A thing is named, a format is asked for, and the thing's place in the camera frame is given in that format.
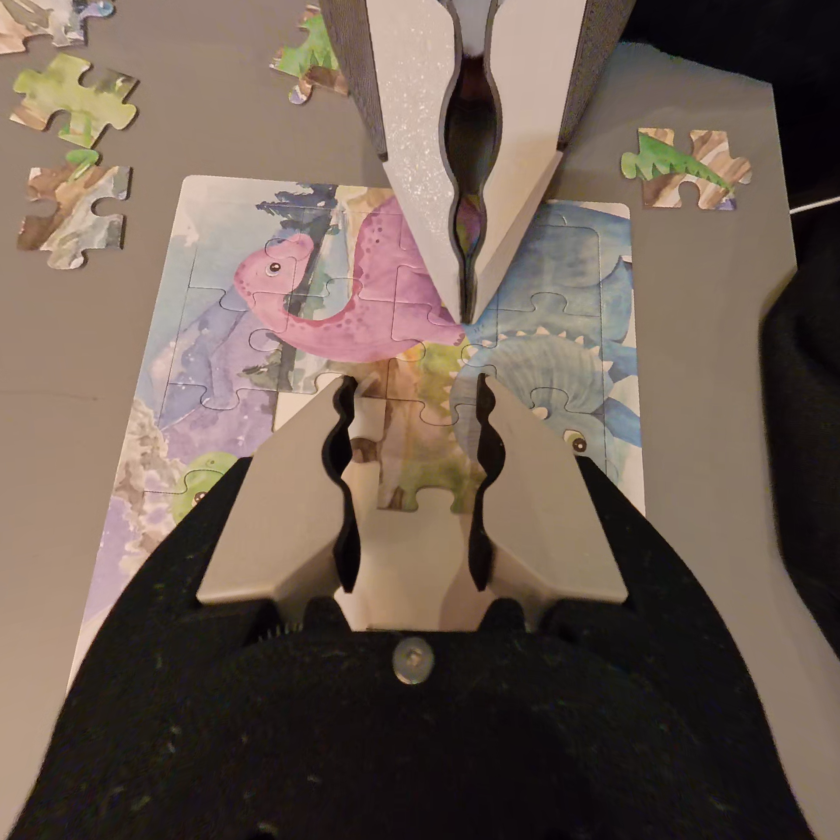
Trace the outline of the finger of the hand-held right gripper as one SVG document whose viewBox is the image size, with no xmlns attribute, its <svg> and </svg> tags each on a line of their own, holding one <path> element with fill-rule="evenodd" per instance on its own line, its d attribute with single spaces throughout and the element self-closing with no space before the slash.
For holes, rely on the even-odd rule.
<svg viewBox="0 0 840 840">
<path fill-rule="evenodd" d="M 496 156 L 480 192 L 486 223 L 472 262 L 472 320 L 497 292 L 561 160 L 559 134 L 585 6 L 491 5 L 485 68 L 500 122 Z"/>
<path fill-rule="evenodd" d="M 369 1 L 374 68 L 385 133 L 385 173 L 443 303 L 464 314 L 464 258 L 455 236 L 459 188 L 445 121 L 460 70 L 454 7 L 437 1 Z"/>
</svg>

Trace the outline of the pastel purple pink puzzle piece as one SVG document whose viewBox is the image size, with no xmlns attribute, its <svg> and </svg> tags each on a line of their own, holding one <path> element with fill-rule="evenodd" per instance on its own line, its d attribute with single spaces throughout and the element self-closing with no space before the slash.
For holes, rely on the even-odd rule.
<svg viewBox="0 0 840 840">
<path fill-rule="evenodd" d="M 277 342 L 257 350 L 253 333 L 266 337 L 234 290 L 188 288 L 170 382 L 197 385 L 202 404 L 222 410 L 238 404 L 240 390 L 278 391 L 279 368 L 269 359 Z"/>
</svg>

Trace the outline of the blue dinosaur body puzzle piece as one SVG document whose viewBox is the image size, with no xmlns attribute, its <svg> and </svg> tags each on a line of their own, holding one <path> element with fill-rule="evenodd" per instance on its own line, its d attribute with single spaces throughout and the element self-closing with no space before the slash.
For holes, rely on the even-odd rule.
<svg viewBox="0 0 840 840">
<path fill-rule="evenodd" d="M 596 317 L 609 340 L 622 342 L 633 315 L 631 218 L 620 203 L 548 201 L 540 205 L 492 298 L 494 307 L 533 311 L 552 293 L 569 316 Z"/>
</svg>

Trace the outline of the person's right hand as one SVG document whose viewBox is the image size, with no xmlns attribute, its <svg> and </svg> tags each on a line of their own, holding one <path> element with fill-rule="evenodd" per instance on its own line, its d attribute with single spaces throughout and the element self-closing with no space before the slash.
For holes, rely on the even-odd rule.
<svg viewBox="0 0 840 840">
<path fill-rule="evenodd" d="M 458 189 L 476 196 L 490 172 L 497 114 L 482 57 L 463 56 L 449 101 L 444 147 Z"/>
</svg>

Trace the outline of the green yellow puzzle piece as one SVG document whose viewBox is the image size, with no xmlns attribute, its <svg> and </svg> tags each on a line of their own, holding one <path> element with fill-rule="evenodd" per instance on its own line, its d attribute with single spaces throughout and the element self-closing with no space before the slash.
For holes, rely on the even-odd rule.
<svg viewBox="0 0 840 840">
<path fill-rule="evenodd" d="M 56 112 L 66 112 L 69 122 L 59 131 L 59 137 L 88 150 L 96 146 L 109 125 L 124 130 L 137 114 L 137 108 L 125 99 L 139 80 L 107 70 L 96 85 L 86 87 L 80 78 L 90 67 L 85 59 L 60 54 L 43 70 L 22 70 L 13 90 L 24 98 L 9 119 L 45 131 Z"/>
</svg>

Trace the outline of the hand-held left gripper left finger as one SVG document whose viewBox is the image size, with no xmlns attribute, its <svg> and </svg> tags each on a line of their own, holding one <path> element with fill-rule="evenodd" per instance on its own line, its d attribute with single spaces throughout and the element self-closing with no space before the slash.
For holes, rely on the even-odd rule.
<svg viewBox="0 0 840 840">
<path fill-rule="evenodd" d="M 204 604 L 271 599 L 305 606 L 353 591 L 361 538 L 350 488 L 349 426 L 356 380 L 322 387 L 257 448 L 197 598 Z"/>
</svg>

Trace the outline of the green tan puzzle piece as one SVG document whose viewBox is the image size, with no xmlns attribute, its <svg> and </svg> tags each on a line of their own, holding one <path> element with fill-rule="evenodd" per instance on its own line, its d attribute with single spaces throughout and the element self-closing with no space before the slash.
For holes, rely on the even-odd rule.
<svg viewBox="0 0 840 840">
<path fill-rule="evenodd" d="M 272 57 L 269 68 L 297 79 L 288 99 L 292 105 L 306 104 L 314 88 L 331 90 L 347 98 L 348 81 L 344 77 L 319 5 L 308 4 L 298 24 L 305 35 L 298 46 L 282 46 Z"/>
</svg>

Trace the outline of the purple dinosaur body puzzle piece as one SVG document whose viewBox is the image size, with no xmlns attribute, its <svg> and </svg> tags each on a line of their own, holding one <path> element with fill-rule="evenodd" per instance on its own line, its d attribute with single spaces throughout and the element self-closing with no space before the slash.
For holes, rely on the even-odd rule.
<svg viewBox="0 0 840 840">
<path fill-rule="evenodd" d="M 354 292 L 363 300 L 437 306 L 434 287 L 403 212 L 394 197 L 368 213 L 354 251 Z"/>
</svg>

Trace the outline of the dinosaur puzzle tray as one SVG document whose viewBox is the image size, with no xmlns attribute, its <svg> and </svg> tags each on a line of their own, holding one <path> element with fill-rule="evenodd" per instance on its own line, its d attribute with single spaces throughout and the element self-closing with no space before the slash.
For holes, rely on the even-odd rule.
<svg viewBox="0 0 840 840">
<path fill-rule="evenodd" d="M 125 588 L 154 551 L 158 550 L 159 553 L 153 564 L 164 567 L 170 563 L 176 581 L 186 581 L 186 567 L 182 563 L 186 562 L 186 555 L 202 540 L 195 535 L 192 527 L 224 529 L 257 448 L 317 396 L 322 387 L 347 375 L 357 383 L 353 409 L 357 396 L 387 400 L 390 359 L 364 363 L 325 359 L 292 347 L 277 332 L 268 329 L 258 320 L 266 337 L 257 340 L 254 332 L 252 345 L 257 350 L 268 350 L 268 341 L 276 341 L 276 348 L 271 351 L 269 360 L 279 368 L 280 384 L 279 390 L 275 392 L 277 403 L 271 435 L 252 455 L 237 458 L 218 483 L 169 532 L 145 522 L 144 492 L 172 487 L 175 478 L 187 467 L 168 456 L 167 443 L 159 423 L 166 387 L 172 384 L 169 377 L 175 342 L 182 323 L 186 291 L 189 288 L 190 263 L 198 236 L 196 227 L 201 221 L 203 207 L 223 201 L 278 201 L 283 206 L 299 203 L 305 207 L 328 207 L 334 210 L 335 218 L 346 237 L 349 275 L 353 282 L 351 299 L 359 288 L 353 273 L 354 251 L 361 223 L 367 214 L 390 197 L 396 199 L 391 190 L 362 186 L 305 185 L 203 175 L 191 175 L 184 180 L 150 338 L 143 358 L 139 388 L 133 400 L 94 567 L 88 600 L 95 610 L 80 630 L 75 668 L 71 671 L 73 676 L 98 632 L 111 633 L 119 644 L 128 642 L 128 631 L 123 632 L 123 637 L 119 636 L 117 617 L 112 609 L 118 599 L 122 599 L 123 606 L 128 604 L 130 594 Z M 613 341 L 636 350 L 634 298 L 631 326 L 622 342 L 606 338 L 601 322 L 596 317 L 569 316 L 555 310 L 554 301 L 565 303 L 565 299 L 559 295 L 540 293 L 532 300 L 538 305 L 533 311 L 501 309 L 494 307 L 490 301 L 481 316 L 488 314 L 490 307 L 497 310 L 495 342 L 491 346 L 472 343 L 465 334 L 469 343 L 464 351 L 470 345 L 489 348 L 496 345 L 499 338 L 534 333 L 581 340 L 590 347 L 597 345 L 605 348 L 608 341 Z M 610 394 L 636 413 L 637 382 L 637 374 L 628 376 L 614 385 Z M 557 435 L 573 449 L 605 534 L 608 533 L 608 506 L 618 506 L 625 513 L 633 505 L 644 513 L 641 445 L 640 453 L 628 459 L 622 478 L 616 484 L 593 460 L 578 454 L 571 442 Z M 350 628 L 362 632 L 394 631 L 405 635 L 477 630 L 489 605 L 501 598 L 496 598 L 489 590 L 479 591 L 469 571 L 469 533 L 474 508 L 468 514 L 454 513 L 451 510 L 453 494 L 447 490 L 429 488 L 417 492 L 418 507 L 415 511 L 379 509 L 377 495 L 380 466 L 377 463 L 355 462 L 353 450 L 342 478 L 351 491 L 360 533 L 360 570 L 351 593 L 339 587 L 332 596 Z M 203 606 L 233 607 L 256 601 L 268 606 L 270 612 L 276 612 L 279 622 L 276 634 L 280 634 L 282 631 L 301 629 L 305 621 L 303 614 L 319 598 L 327 597 L 312 597 L 306 605 L 278 605 L 268 598 L 204 604 L 198 600 L 197 591 L 209 562 L 198 561 L 197 581 L 186 586 L 186 610 L 193 618 L 198 618 Z"/>
</svg>

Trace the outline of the brown grey puzzle piece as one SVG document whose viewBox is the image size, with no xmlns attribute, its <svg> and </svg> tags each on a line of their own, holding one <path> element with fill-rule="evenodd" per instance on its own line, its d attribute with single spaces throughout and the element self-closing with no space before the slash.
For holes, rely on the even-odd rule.
<svg viewBox="0 0 840 840">
<path fill-rule="evenodd" d="M 106 198 L 126 199 L 132 173 L 129 166 L 100 164 L 99 152 L 87 149 L 68 152 L 57 168 L 31 169 L 28 200 L 51 201 L 56 207 L 50 216 L 24 218 L 17 249 L 49 252 L 48 267 L 56 270 L 84 266 L 90 249 L 120 249 L 124 216 L 99 216 L 93 206 Z"/>
</svg>

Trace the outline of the pink dinosaur head puzzle piece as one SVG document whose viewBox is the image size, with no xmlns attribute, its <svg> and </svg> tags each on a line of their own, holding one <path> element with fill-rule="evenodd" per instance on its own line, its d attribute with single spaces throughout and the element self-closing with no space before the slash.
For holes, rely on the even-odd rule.
<svg viewBox="0 0 840 840">
<path fill-rule="evenodd" d="M 346 237 L 326 206 L 223 201 L 203 207 L 188 286 L 225 314 L 279 308 L 321 320 L 350 300 Z"/>
</svg>

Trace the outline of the peach purple puzzle piece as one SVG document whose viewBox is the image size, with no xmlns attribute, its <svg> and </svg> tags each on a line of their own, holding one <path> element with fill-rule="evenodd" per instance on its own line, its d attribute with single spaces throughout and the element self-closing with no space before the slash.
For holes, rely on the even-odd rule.
<svg viewBox="0 0 840 840">
<path fill-rule="evenodd" d="M 26 51 L 26 40 L 49 36 L 57 48 L 66 48 L 85 41 L 82 15 L 89 2 L 76 1 L 2 1 L 1 54 Z"/>
</svg>

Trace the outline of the green dinosaur brown puzzle piece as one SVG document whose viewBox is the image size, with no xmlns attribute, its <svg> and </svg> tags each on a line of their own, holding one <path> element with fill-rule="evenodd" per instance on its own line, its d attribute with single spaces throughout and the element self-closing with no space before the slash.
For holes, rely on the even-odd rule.
<svg viewBox="0 0 840 840">
<path fill-rule="evenodd" d="M 679 187 L 686 182 L 697 187 L 699 209 L 732 211 L 735 187 L 752 180 L 750 161 L 730 156 L 726 131 L 693 129 L 688 154 L 674 146 L 672 129 L 640 128 L 637 135 L 638 151 L 623 153 L 621 172 L 641 181 L 645 207 L 681 207 Z"/>
</svg>

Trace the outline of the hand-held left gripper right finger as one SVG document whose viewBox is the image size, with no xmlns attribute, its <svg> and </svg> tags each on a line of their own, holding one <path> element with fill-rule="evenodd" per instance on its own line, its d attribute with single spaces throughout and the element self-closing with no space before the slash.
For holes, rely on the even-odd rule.
<svg viewBox="0 0 840 840">
<path fill-rule="evenodd" d="M 625 603 L 628 592 L 572 447 L 499 381 L 479 374 L 476 492 L 469 571 L 512 599 L 526 628 L 560 600 Z"/>
</svg>

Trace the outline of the purple blue green puzzle piece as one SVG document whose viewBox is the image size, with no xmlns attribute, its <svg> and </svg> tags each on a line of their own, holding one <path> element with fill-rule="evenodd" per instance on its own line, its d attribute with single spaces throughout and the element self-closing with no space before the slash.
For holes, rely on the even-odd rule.
<svg viewBox="0 0 840 840">
<path fill-rule="evenodd" d="M 396 271 L 394 335 L 406 337 L 412 333 L 421 341 L 458 343 L 458 334 L 464 332 L 470 342 L 491 346 L 497 338 L 497 310 L 490 307 L 475 324 L 457 322 L 441 302 L 426 269 L 420 266 L 407 226 L 403 228 L 402 245 L 406 256 Z"/>
</svg>

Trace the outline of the blue white puzzle piece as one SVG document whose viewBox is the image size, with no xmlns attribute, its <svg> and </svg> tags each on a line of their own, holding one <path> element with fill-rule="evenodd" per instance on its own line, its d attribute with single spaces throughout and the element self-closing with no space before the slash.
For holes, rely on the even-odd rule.
<svg viewBox="0 0 840 840">
<path fill-rule="evenodd" d="M 473 403 L 479 369 L 490 368 L 498 380 L 531 406 L 551 413 L 589 413 L 602 418 L 625 440 L 638 435 L 639 415 L 610 396 L 614 385 L 637 374 L 637 352 L 608 341 L 605 348 L 581 340 L 534 333 L 499 338 L 487 347 L 470 345 L 465 365 L 449 394 L 451 406 Z"/>
</svg>

